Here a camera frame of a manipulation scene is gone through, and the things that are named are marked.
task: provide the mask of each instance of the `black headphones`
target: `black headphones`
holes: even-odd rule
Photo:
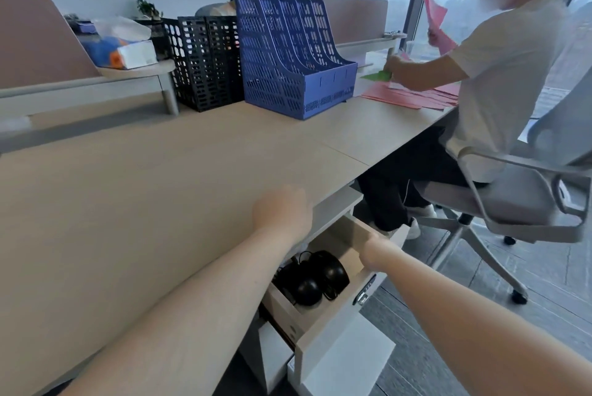
[[[310,257],[301,260],[303,254],[310,254]],[[336,299],[349,285],[349,276],[330,252],[305,251],[277,272],[273,284],[292,303],[310,307],[318,304],[323,295],[329,301]]]

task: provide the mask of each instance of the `sneaker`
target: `sneaker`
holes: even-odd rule
[[[438,214],[434,209],[434,205],[430,204],[424,208],[406,208],[411,215],[416,217],[437,218]]]
[[[392,239],[394,237],[394,235],[396,234],[396,232],[398,231],[398,229],[395,229],[394,231],[383,231],[382,229],[378,229],[378,227],[376,226],[374,221],[371,221],[369,226],[372,229],[374,229],[375,231],[377,231],[378,233],[384,235],[389,240]],[[411,228],[409,229],[409,233],[407,235],[407,240],[415,240],[415,239],[419,238],[420,235],[421,235],[421,229],[419,228],[419,224],[417,223],[417,220],[415,218],[412,218],[411,219]]]

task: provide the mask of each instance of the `gray office chair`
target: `gray office chair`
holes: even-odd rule
[[[592,164],[574,166],[592,154],[592,69],[552,111],[529,131],[527,142],[518,142],[512,154],[465,148],[459,164],[465,176],[466,158],[494,159],[507,166],[489,186],[477,189],[434,182],[417,182],[417,190],[433,204],[442,206],[446,218],[419,218],[423,226],[445,229],[450,236],[429,265],[440,269],[460,240],[465,240],[513,288],[512,300],[528,302],[526,288],[492,255],[471,228],[475,217],[485,220],[494,234],[507,240],[529,243],[580,242],[586,230],[592,193]],[[562,179],[584,179],[585,207],[576,208],[564,198]]]

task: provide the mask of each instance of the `black pants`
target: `black pants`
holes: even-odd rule
[[[358,178],[376,227],[393,231],[410,225],[405,207],[430,204],[413,186],[414,180],[468,187],[458,163],[439,142],[443,131],[437,126],[428,128]]]

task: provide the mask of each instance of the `blue and orange tissue box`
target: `blue and orange tissue box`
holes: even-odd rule
[[[105,36],[99,40],[83,40],[82,46],[97,67],[130,70],[158,62],[151,40],[129,42]]]

